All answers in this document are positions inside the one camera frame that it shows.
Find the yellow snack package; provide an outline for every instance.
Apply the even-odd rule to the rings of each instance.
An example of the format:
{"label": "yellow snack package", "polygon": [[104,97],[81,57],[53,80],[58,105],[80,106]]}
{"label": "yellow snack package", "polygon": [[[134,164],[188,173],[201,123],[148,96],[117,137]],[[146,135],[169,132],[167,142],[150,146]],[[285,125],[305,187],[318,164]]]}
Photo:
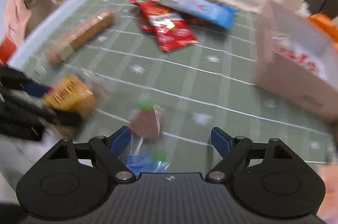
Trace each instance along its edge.
{"label": "yellow snack package", "polygon": [[83,118],[87,118],[96,106],[94,94],[76,75],[67,75],[43,100],[51,108],[80,113]]}

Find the red snack package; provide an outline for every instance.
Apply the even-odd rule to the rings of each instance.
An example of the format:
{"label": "red snack package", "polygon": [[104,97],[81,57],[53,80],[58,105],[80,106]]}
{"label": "red snack package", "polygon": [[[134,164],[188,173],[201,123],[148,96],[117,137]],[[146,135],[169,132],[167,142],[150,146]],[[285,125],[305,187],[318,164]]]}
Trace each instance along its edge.
{"label": "red snack package", "polygon": [[4,39],[0,40],[0,64],[6,65],[16,49],[14,42],[5,35]]}
{"label": "red snack package", "polygon": [[[210,22],[206,20],[193,17],[189,14],[181,14],[181,16],[184,18],[186,22],[188,22],[188,24],[191,24],[191,25],[199,26],[199,25],[210,24]],[[142,12],[140,12],[140,15],[139,15],[139,24],[140,24],[140,28],[143,31],[154,32],[154,29],[150,25],[149,20],[144,16]]]}
{"label": "red snack package", "polygon": [[144,16],[144,14],[142,12],[140,12],[140,15],[139,15],[139,24],[140,24],[140,28],[143,31],[154,32],[154,29],[151,26],[151,24],[149,23],[149,20]]}
{"label": "red snack package", "polygon": [[158,38],[162,51],[170,52],[198,43],[189,25],[173,10],[152,0],[130,0],[140,7]]}

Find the table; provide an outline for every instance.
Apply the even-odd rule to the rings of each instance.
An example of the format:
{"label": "table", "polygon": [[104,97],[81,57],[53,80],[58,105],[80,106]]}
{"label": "table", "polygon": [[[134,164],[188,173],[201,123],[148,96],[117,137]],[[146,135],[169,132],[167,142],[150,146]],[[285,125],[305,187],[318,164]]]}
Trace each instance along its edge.
{"label": "table", "polygon": [[[116,23],[68,63],[39,77],[35,71],[44,50],[101,9],[113,10]],[[43,22],[12,59],[11,65],[45,84],[53,85],[75,69],[85,68],[112,86],[114,92],[75,141],[111,135],[128,124],[139,102],[152,101],[164,109],[161,146],[170,172],[205,175],[220,161],[210,144],[214,126],[254,142],[278,137],[309,164],[326,161],[332,141],[329,126],[254,86],[255,14],[240,11],[231,31],[214,25],[191,26],[200,44],[171,53],[159,50],[156,38],[139,28],[137,17],[138,7],[129,0],[71,0]],[[0,150],[5,155],[0,170],[14,187],[57,140],[48,136],[42,144],[2,141]]]}

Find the blue snack package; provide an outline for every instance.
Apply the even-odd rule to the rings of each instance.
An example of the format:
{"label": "blue snack package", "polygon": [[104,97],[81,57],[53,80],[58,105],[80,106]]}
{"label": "blue snack package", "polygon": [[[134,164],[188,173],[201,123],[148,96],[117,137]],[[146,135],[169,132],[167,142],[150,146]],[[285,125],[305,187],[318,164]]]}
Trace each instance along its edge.
{"label": "blue snack package", "polygon": [[154,0],[175,10],[194,15],[226,29],[231,29],[237,10],[214,0]]}
{"label": "blue snack package", "polygon": [[169,162],[154,160],[153,156],[148,153],[130,155],[126,161],[126,166],[136,178],[140,176],[140,173],[164,173],[169,164]]}

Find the pink box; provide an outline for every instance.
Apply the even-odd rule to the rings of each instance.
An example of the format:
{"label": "pink box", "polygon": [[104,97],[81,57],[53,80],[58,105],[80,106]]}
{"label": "pink box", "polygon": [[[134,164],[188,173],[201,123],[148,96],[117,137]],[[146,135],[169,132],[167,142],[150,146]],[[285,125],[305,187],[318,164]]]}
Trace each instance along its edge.
{"label": "pink box", "polygon": [[[273,1],[266,1],[256,19],[258,65],[255,84],[288,99],[329,122],[338,120],[338,55],[330,38],[307,19]],[[276,52],[279,33],[320,67],[320,74],[307,71]]]}

